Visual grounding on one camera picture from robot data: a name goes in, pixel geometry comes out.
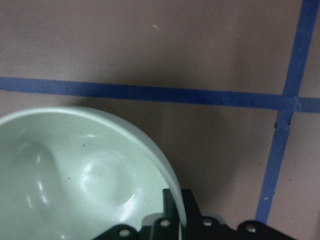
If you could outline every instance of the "blue tape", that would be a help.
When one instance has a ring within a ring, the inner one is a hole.
[[[279,110],[282,102],[281,96],[275,94],[13,77],[0,77],[0,89],[24,93],[262,108],[270,110]]]
[[[311,99],[305,100],[298,97],[310,48],[310,42],[312,39],[312,33],[317,18],[318,7],[319,0],[304,0],[302,2],[289,68],[282,93],[283,98],[289,99],[289,102],[286,102],[287,108],[282,107],[278,112],[276,128],[273,135],[259,202],[255,214],[255,219],[265,224],[268,221],[272,206],[272,201],[274,198],[290,132],[290,124],[293,112],[296,110],[314,111],[319,109],[317,108],[318,106],[315,105],[316,101],[313,101],[313,107],[309,107],[307,104],[312,102]]]

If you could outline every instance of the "bowl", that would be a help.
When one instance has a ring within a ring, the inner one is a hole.
[[[85,107],[42,107],[0,119],[0,239],[90,240],[114,225],[138,231],[181,190],[168,160],[140,129]]]

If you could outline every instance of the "tile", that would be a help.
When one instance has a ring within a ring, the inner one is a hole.
[[[204,214],[221,215],[233,228],[255,217],[275,111],[0,91],[0,116],[64,105],[100,109],[142,129]]]
[[[301,83],[300,96],[320,98],[320,13],[318,12],[313,29],[308,59]]]
[[[0,76],[280,94],[301,0],[1,0]]]
[[[295,113],[268,224],[301,240],[320,234],[320,115]]]

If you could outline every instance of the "plastic bowl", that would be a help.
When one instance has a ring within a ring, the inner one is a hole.
[[[115,115],[44,107],[0,119],[0,239],[90,240],[117,224],[141,229],[177,178],[156,144]]]

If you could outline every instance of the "vertical blue tape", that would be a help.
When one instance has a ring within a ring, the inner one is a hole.
[[[299,89],[307,62],[318,7],[319,0],[304,0],[302,2],[287,77],[282,93],[283,97],[292,98],[293,101],[292,104],[286,105],[278,112],[268,163],[255,214],[255,219],[265,224],[268,221],[276,191],[290,133],[291,119],[294,111],[297,110],[297,105],[294,100],[299,101]]]

